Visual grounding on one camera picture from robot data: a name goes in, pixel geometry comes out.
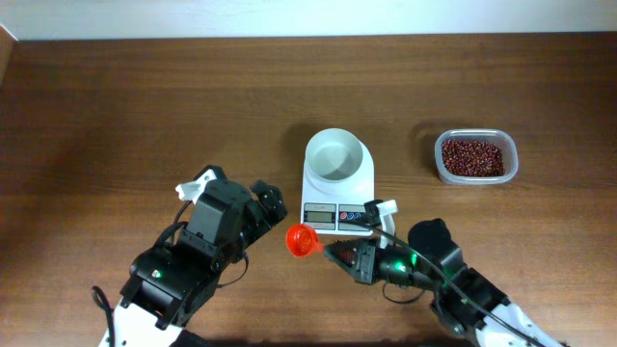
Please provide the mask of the red measuring scoop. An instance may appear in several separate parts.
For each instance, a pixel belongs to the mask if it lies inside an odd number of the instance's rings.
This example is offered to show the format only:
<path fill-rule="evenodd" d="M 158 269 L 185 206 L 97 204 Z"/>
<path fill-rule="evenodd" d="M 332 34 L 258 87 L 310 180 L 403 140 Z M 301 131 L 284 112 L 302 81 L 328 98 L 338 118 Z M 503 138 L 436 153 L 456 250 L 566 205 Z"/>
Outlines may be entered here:
<path fill-rule="evenodd" d="M 291 226 L 285 235 L 285 245 L 298 258 L 323 253 L 325 245 L 318 239 L 316 230 L 306 224 Z"/>

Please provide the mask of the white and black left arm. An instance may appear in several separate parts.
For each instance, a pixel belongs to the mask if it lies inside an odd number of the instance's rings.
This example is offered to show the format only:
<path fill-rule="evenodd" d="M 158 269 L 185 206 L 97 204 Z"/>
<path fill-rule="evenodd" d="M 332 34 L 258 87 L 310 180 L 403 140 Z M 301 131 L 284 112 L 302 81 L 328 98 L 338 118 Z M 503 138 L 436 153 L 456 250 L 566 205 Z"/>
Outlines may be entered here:
<path fill-rule="evenodd" d="M 94 302 L 105 313 L 103 346 L 173 346 L 192 316 L 224 287 L 227 267 L 287 215 L 281 190 L 261 180 L 250 188 L 227 179 L 205 184 L 187 221 L 167 227 L 139 254 L 111 306 L 102 289 Z"/>

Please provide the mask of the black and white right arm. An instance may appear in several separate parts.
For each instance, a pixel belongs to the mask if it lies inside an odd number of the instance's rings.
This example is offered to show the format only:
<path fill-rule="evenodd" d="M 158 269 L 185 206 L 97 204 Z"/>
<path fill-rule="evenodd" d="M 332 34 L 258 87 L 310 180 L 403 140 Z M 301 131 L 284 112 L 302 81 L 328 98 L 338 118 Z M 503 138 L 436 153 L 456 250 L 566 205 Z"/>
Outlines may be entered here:
<path fill-rule="evenodd" d="M 430 291 L 431 309 L 453 334 L 474 346 L 555 346 L 565 343 L 540 329 L 509 297 L 463 259 L 441 219 L 422 221 L 408 241 L 391 236 L 336 241 L 324 255 L 355 282 L 379 281 Z"/>

